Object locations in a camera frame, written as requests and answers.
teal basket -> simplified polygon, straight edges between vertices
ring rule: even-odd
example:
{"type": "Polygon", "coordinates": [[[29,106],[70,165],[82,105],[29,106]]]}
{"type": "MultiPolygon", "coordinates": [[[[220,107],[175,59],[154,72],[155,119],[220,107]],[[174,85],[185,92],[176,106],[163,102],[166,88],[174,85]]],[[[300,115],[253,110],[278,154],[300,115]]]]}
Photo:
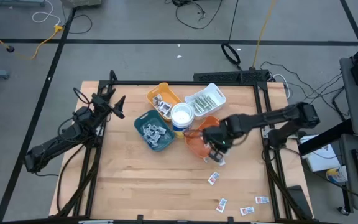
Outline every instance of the teal basket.
{"type": "Polygon", "coordinates": [[[158,140],[158,146],[157,147],[152,147],[144,139],[144,141],[147,143],[149,148],[151,148],[151,150],[153,150],[153,151],[161,151],[161,150],[165,149],[167,146],[169,146],[169,144],[171,144],[171,142],[173,142],[173,140],[175,138],[175,134],[168,127],[168,125],[165,123],[165,121],[161,118],[161,116],[160,116],[160,114],[158,113],[157,110],[150,110],[150,111],[146,112],[145,114],[143,114],[142,116],[140,116],[139,118],[137,118],[135,120],[135,128],[136,128],[137,132],[142,137],[144,135],[142,127],[147,126],[149,124],[160,126],[160,127],[162,127],[162,128],[167,130],[165,132],[165,134],[161,135],[160,139],[158,140]]]}

white container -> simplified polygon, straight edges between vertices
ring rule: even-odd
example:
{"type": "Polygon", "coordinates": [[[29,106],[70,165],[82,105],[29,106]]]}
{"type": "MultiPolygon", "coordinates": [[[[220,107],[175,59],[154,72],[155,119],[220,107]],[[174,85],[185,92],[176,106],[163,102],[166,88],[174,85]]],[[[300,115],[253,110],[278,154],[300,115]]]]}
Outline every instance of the white container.
{"type": "Polygon", "coordinates": [[[177,103],[171,110],[172,130],[177,138],[184,138],[183,132],[191,128],[194,110],[187,103],[177,103]]]}
{"type": "Polygon", "coordinates": [[[196,120],[201,120],[208,115],[214,113],[215,111],[222,108],[223,104],[226,102],[226,97],[214,83],[210,83],[204,90],[201,90],[194,95],[185,96],[185,102],[189,105],[192,105],[196,98],[202,95],[209,96],[211,100],[215,102],[216,106],[210,110],[203,111],[202,113],[199,113],[197,110],[194,110],[196,120]]]}
{"type": "Polygon", "coordinates": [[[327,170],[326,177],[329,181],[334,182],[335,184],[346,182],[347,181],[346,166],[341,166],[338,168],[327,170]]]}

white cable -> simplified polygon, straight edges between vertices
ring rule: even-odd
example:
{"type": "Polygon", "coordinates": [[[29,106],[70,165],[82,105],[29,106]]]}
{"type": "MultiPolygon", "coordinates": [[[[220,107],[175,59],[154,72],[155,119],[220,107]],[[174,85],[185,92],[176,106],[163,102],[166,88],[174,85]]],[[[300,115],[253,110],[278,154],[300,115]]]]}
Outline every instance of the white cable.
{"type": "Polygon", "coordinates": [[[47,13],[47,12],[36,12],[36,13],[34,13],[34,14],[32,15],[32,20],[33,20],[34,22],[41,23],[41,22],[45,22],[45,21],[49,18],[49,16],[52,16],[52,17],[57,18],[57,19],[59,20],[59,21],[56,23],[56,25],[58,26],[58,25],[60,24],[60,22],[61,22],[60,18],[57,17],[57,16],[55,16],[55,15],[52,15],[53,5],[52,5],[52,3],[50,3],[50,1],[48,1],[48,0],[45,0],[45,1],[50,4],[50,7],[51,7],[50,13],[47,13]],[[44,19],[40,20],[40,21],[36,21],[36,20],[34,19],[34,16],[37,15],[37,14],[45,14],[45,15],[47,15],[47,16],[46,16],[44,19]]]}
{"type": "Polygon", "coordinates": [[[287,99],[289,99],[290,96],[291,96],[291,92],[290,92],[290,87],[288,86],[287,80],[286,80],[286,79],[284,78],[284,76],[281,75],[281,74],[275,74],[275,75],[273,76],[273,78],[276,77],[276,76],[280,76],[280,77],[284,80],[284,83],[285,83],[285,85],[287,86],[287,92],[288,92],[287,99]]]}

white lid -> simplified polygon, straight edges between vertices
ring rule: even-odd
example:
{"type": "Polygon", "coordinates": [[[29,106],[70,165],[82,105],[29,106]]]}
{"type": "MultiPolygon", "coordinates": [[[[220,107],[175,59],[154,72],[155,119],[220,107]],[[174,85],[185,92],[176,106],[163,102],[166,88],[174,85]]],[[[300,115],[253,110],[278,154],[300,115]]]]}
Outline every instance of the white lid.
{"type": "Polygon", "coordinates": [[[187,103],[178,103],[171,110],[171,121],[177,127],[187,127],[194,120],[193,108],[187,103]]]}

small packet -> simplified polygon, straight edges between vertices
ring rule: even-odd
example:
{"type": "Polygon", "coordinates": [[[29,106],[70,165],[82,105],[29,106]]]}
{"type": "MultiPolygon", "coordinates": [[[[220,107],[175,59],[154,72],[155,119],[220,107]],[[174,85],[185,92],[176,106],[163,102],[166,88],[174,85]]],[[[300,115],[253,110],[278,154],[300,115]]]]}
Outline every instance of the small packet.
{"type": "Polygon", "coordinates": [[[216,207],[216,210],[218,212],[223,213],[224,207],[226,206],[226,202],[227,202],[227,200],[222,198],[221,201],[219,202],[219,205],[216,207]]]}
{"type": "Polygon", "coordinates": [[[255,197],[256,203],[268,203],[269,197],[257,196],[255,197]]]}
{"type": "Polygon", "coordinates": [[[246,207],[246,208],[240,208],[240,212],[241,212],[241,215],[244,216],[244,215],[247,215],[250,213],[254,213],[255,210],[253,207],[246,207]]]}
{"type": "Polygon", "coordinates": [[[214,185],[216,182],[216,179],[218,179],[219,174],[217,172],[214,172],[208,179],[208,183],[210,183],[211,185],[214,185]]]}
{"type": "Polygon", "coordinates": [[[226,162],[224,161],[224,159],[222,158],[219,162],[218,162],[219,166],[223,166],[224,164],[226,164],[226,162]]]}

